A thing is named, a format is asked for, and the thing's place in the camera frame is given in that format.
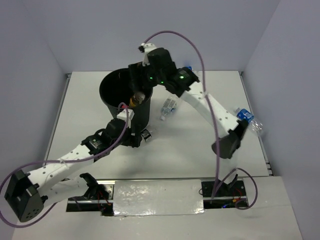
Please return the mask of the clear bottle dark blue label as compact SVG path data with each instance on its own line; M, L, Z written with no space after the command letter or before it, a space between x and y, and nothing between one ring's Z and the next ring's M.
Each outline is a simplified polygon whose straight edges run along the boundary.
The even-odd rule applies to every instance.
M142 140L144 140L146 143L151 141L153 138L152 131L148 130L145 128L143 131L140 133Z

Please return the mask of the yellow cap orange label bottle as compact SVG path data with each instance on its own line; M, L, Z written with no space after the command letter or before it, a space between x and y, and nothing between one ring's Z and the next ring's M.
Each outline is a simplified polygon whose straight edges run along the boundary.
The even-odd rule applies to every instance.
M141 91L135 92L129 100L129 107L134 108L140 105L145 100L145 98L146 96L143 92Z

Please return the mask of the clear bottle white green label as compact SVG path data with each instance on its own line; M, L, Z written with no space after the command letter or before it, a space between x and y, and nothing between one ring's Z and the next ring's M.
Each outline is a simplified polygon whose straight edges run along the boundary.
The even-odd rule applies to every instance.
M165 121L167 117L172 115L176 111L180 103L180 100L181 99L176 95L168 96L160 109L159 119L161 121Z

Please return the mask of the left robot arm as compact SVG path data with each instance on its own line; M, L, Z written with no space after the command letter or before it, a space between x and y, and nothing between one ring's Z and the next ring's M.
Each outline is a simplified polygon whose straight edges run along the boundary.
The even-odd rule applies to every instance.
M85 172L75 178L70 175L106 157L118 146L139 147L142 130L140 125L112 119L106 128L86 137L60 159L49 160L47 165L29 172L14 170L8 177L5 200L18 220L28 227L45 207L65 199L107 199L108 191L91 174Z

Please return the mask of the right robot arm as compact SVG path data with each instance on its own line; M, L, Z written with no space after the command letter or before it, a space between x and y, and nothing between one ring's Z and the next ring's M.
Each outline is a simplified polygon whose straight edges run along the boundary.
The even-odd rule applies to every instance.
M241 146L248 123L228 112L212 95L205 84L187 67L177 68L169 51L152 43L141 45L141 62L128 66L130 88L135 95L157 85L191 105L208 123L218 130L211 148L222 159L231 159Z

